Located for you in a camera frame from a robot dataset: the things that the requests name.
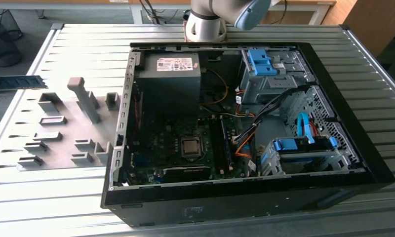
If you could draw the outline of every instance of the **circuit board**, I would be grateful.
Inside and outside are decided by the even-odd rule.
[[[227,158],[215,154],[214,129],[210,124],[220,120],[230,141],[231,136],[236,135],[232,117],[167,120],[164,123],[151,121],[147,147],[134,153],[131,182],[135,185],[158,184],[163,182],[163,170],[179,167],[206,167],[210,169],[208,180],[244,177],[244,160],[234,157],[235,146],[228,143]],[[216,159],[231,159],[227,169],[219,169],[220,162]]]

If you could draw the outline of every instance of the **metal workbench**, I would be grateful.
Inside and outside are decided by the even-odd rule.
[[[228,31],[230,41],[313,44],[395,174],[395,82],[351,31],[283,25]],[[95,95],[122,94],[130,42],[183,36],[180,25],[66,25],[50,32],[29,74],[47,79],[50,90],[64,90],[67,78],[83,76]],[[29,108],[28,93],[17,91],[0,123],[0,236],[395,236],[395,184],[318,212],[131,229],[99,207],[104,167],[20,172],[17,156],[1,152],[25,139],[15,121]]]

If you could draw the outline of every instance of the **mesh trash bin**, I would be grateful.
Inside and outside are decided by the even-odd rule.
[[[21,60],[21,53],[11,40],[9,33],[0,31],[0,67],[11,67]]]
[[[0,9],[0,34],[7,32],[5,35],[9,37],[4,39],[4,36],[0,36],[4,40],[17,40],[21,38],[23,33],[13,18],[13,15],[8,9]]]

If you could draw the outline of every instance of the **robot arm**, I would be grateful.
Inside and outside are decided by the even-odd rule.
[[[251,30],[261,22],[271,0],[192,0],[192,12],[186,25],[190,41],[222,41],[224,20],[240,30]]]

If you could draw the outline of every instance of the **sticker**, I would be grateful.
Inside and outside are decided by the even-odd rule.
[[[273,66],[275,68],[286,68],[285,64],[283,63],[273,63]]]
[[[183,208],[183,217],[198,218],[199,216],[202,216],[202,213],[203,213],[203,206]]]
[[[257,171],[257,165],[251,160],[248,161],[248,166],[252,169],[252,171]]]
[[[192,58],[160,58],[156,61],[156,71],[192,71]]]
[[[242,96],[236,95],[236,103],[240,105],[242,104]]]

